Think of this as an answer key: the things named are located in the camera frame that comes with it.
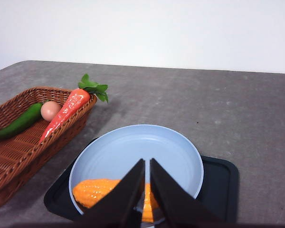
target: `brown wicker basket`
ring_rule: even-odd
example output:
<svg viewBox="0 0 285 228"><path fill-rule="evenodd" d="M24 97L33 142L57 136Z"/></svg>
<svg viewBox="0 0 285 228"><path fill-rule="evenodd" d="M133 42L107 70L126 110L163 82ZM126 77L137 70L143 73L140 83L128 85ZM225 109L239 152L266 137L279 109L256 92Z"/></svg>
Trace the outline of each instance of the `brown wicker basket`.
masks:
<svg viewBox="0 0 285 228"><path fill-rule="evenodd" d="M34 103L49 99L63 105L70 92L51 87L23 91L0 106L0 128L10 124ZM96 96L91 95L83 107L40 144L39 139L48 125L43 119L13 138L0 141L0 206L83 129L96 101Z"/></svg>

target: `green chili pepper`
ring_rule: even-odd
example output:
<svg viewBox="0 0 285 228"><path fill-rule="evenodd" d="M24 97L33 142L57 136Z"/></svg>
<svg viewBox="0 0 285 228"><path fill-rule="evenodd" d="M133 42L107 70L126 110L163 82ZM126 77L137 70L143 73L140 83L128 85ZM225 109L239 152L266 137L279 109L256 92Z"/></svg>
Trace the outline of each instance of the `green chili pepper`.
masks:
<svg viewBox="0 0 285 228"><path fill-rule="evenodd" d="M32 104L19 118L0 129L0 140L11 138L29 128L41 118L42 103Z"/></svg>

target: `egg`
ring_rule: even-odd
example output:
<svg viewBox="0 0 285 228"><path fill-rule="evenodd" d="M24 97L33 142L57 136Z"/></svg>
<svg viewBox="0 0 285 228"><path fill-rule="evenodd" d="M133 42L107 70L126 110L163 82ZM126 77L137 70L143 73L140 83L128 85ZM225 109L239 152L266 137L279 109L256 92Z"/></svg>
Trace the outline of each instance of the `egg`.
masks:
<svg viewBox="0 0 285 228"><path fill-rule="evenodd" d="M60 111L61 106L55 101L45 102L41 107L41 116L46 121L52 121L55 115Z"/></svg>

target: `gray table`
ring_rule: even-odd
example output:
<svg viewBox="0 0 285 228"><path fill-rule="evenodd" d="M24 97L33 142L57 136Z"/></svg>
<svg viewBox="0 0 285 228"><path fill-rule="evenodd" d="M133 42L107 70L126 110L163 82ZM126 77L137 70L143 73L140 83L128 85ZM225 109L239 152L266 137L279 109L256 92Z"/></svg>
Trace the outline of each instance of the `gray table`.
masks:
<svg viewBox="0 0 285 228"><path fill-rule="evenodd" d="M240 173L238 222L285 224L285 74L25 61L0 70L0 104L34 86L73 89L84 73L109 85L84 130L0 208L0 227L61 222L43 197L91 139L131 124L189 138Z"/></svg>

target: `light blue plate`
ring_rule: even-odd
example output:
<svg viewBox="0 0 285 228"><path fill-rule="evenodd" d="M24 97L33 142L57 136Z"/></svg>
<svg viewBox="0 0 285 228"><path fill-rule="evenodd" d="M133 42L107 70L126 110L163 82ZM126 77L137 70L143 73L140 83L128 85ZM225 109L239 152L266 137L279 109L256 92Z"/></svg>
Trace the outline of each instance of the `light blue plate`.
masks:
<svg viewBox="0 0 285 228"><path fill-rule="evenodd" d="M150 181L149 160L159 164L196 198L202 186L204 169L199 152L182 134L157 125L139 124L118 128L90 143L79 155L71 170L69 193L76 209L72 189L87 179L122 179L143 158L145 181Z"/></svg>

